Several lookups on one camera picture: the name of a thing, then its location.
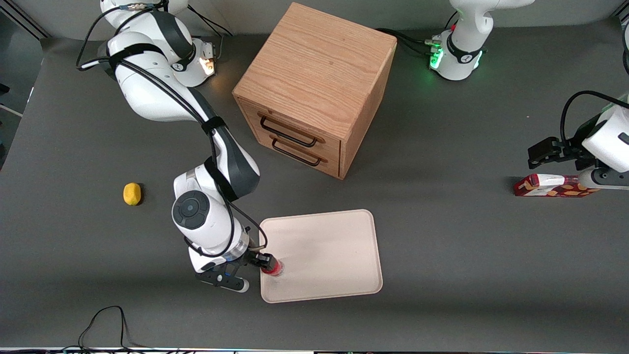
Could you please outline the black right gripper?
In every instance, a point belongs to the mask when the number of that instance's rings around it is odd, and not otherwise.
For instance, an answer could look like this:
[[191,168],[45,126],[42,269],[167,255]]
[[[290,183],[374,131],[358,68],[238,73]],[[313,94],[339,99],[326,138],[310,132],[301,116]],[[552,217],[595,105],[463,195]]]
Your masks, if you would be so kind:
[[219,272],[225,276],[236,276],[241,267],[252,265],[261,270],[274,270],[277,260],[273,255],[247,249],[242,256],[219,266]]

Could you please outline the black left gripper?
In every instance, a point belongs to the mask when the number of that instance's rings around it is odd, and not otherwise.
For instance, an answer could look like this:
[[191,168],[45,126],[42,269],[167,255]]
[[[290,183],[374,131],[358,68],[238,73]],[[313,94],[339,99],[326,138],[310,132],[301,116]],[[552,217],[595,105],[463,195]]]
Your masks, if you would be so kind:
[[572,136],[572,142],[560,142],[559,139],[544,139],[528,148],[528,167],[531,170],[542,164],[560,161],[573,161],[577,171],[596,166],[596,158],[582,146],[584,139],[595,129],[600,114],[581,124]]

